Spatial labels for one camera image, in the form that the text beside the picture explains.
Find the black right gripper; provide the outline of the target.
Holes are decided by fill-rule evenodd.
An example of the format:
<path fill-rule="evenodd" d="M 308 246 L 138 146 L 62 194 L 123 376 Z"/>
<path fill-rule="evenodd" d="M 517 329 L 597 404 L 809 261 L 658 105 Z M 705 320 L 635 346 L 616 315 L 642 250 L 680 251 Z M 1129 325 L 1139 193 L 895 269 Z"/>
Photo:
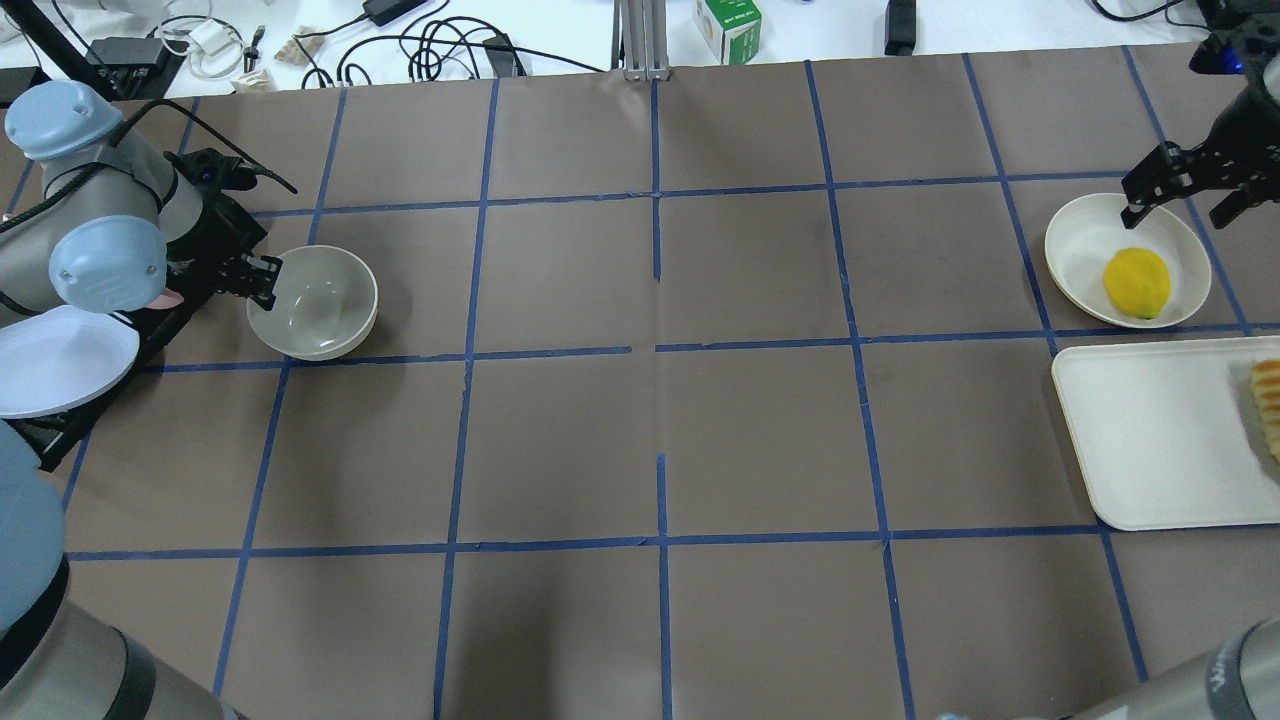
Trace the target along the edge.
<path fill-rule="evenodd" d="M 1156 208 L 1175 199 L 1220 190 L 1226 195 L 1210 210 L 1215 229 L 1225 229 L 1244 211 L 1277 201 L 1277 143 L 1204 141 L 1184 149 L 1161 143 L 1121 181 L 1126 206 L 1120 219 L 1135 229 Z"/>

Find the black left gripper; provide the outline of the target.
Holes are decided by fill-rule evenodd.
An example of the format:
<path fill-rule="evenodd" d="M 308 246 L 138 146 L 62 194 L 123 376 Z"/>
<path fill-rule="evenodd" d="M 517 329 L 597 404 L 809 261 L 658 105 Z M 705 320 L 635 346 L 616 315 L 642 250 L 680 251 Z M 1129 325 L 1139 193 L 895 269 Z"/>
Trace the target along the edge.
<path fill-rule="evenodd" d="M 230 293 L 262 311 L 276 302 L 274 286 L 283 268 L 279 258 L 253 254 L 265 228 L 228 193 L 248 191 L 271 172 L 247 158 L 198 150 L 165 159 L 191 184 L 198 214 L 191 228 L 168 245 L 168 284 L 183 295 L 197 290 Z"/>

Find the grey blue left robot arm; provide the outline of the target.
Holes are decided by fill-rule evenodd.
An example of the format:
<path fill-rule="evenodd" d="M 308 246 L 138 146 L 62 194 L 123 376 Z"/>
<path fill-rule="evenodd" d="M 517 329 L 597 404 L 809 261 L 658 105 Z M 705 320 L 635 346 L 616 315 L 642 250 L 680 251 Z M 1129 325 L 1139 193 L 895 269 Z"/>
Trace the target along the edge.
<path fill-rule="evenodd" d="M 159 150 L 138 128 L 157 108 L 177 104 L 127 117 L 73 79 L 10 105 L 5 136 L 38 167 L 42 197 L 3 223 L 4 325 L 60 306 L 157 307 L 188 284 L 274 307 L 283 263 L 255 254 L 265 231 L 233 193 L 279 174 L 221 133 L 215 149 Z"/>

